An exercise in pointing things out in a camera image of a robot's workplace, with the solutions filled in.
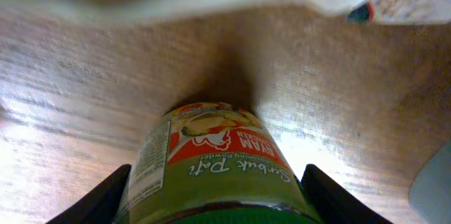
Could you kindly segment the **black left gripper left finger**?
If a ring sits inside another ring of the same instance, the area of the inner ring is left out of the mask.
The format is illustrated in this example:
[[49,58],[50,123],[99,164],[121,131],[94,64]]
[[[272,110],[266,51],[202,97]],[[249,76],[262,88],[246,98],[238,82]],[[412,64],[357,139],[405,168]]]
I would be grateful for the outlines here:
[[71,207],[47,224],[112,223],[131,171],[124,164]]

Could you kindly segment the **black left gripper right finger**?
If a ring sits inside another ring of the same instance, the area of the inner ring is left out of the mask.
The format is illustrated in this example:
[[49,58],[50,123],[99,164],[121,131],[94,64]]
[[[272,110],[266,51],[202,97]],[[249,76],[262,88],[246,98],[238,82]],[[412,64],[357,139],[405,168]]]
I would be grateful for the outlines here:
[[392,224],[314,164],[307,164],[299,187],[325,223]]

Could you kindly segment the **green lid seasoning jar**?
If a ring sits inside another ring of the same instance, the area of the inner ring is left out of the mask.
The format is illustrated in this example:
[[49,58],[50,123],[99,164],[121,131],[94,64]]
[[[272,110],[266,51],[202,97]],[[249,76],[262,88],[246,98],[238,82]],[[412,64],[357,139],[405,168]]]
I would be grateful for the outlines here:
[[116,223],[320,223],[278,145],[252,113],[186,105],[151,129]]

